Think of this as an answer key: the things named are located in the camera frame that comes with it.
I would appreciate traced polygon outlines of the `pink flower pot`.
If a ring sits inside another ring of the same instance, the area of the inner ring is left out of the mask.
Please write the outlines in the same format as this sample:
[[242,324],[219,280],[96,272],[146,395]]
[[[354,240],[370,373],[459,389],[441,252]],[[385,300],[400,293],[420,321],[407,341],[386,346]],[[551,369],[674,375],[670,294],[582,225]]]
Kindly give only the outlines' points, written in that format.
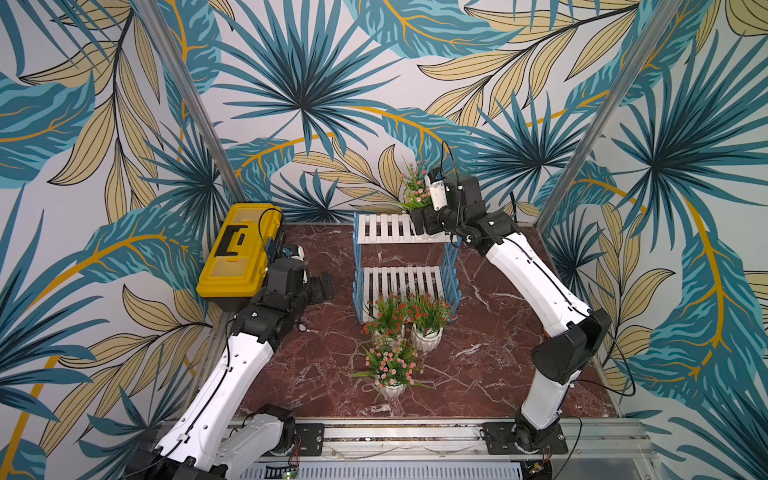
[[418,363],[418,351],[408,342],[374,342],[363,350],[363,357],[364,369],[351,377],[370,380],[387,400],[399,397],[409,387],[428,387],[417,378],[423,369]]
[[403,201],[399,203],[403,213],[432,205],[427,180],[427,169],[423,162],[411,162],[406,166],[406,171],[401,174]]

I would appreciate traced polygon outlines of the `red flower pot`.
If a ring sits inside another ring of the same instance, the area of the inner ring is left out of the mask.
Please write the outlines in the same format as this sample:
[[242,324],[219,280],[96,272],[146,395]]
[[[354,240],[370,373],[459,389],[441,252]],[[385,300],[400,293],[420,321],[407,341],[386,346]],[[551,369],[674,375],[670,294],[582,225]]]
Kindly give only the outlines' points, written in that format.
[[398,296],[379,298],[375,303],[373,319],[363,326],[363,332],[380,344],[400,342],[405,335],[404,311],[407,302]]
[[418,295],[406,304],[406,320],[411,327],[411,341],[420,352],[431,352],[442,339],[446,324],[453,318],[453,307],[445,300]]

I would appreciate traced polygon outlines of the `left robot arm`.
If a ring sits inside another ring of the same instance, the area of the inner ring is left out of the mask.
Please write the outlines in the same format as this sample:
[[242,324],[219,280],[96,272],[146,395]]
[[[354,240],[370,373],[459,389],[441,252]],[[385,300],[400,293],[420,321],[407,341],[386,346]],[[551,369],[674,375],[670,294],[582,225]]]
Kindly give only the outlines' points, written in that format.
[[335,295],[333,277],[308,273],[299,257],[268,268],[266,283],[233,319],[217,366],[181,418],[150,450],[127,462],[126,479],[237,479],[263,455],[298,447],[292,411],[265,405],[227,436],[248,389],[304,311]]

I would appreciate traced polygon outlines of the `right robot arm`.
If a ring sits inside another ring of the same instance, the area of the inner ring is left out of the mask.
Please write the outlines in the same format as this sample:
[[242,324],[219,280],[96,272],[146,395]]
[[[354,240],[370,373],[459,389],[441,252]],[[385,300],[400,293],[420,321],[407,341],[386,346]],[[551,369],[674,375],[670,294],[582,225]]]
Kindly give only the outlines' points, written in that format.
[[519,451],[537,453],[556,433],[561,406],[602,345],[610,316],[591,309],[557,278],[512,215],[487,210],[475,177],[449,179],[434,169],[417,181],[416,194],[426,200],[410,214],[417,233],[448,233],[484,256],[523,295],[543,326],[547,338],[532,350],[535,374],[512,434]]

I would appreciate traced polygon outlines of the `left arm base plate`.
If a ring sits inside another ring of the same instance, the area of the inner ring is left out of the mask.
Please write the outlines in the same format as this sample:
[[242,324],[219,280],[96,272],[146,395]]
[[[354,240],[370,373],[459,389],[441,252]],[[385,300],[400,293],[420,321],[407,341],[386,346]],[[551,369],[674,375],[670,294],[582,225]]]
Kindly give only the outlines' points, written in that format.
[[282,438],[278,446],[269,450],[265,457],[320,457],[322,455],[325,437],[323,423],[299,423],[293,428],[293,433]]

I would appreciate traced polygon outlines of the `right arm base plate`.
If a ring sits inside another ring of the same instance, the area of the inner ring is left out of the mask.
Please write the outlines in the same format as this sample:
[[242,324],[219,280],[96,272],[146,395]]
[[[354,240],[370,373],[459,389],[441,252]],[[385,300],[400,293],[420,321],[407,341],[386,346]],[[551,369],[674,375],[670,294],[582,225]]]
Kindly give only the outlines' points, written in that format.
[[558,422],[544,430],[515,422],[486,422],[480,427],[480,437],[489,455],[565,454],[569,448]]

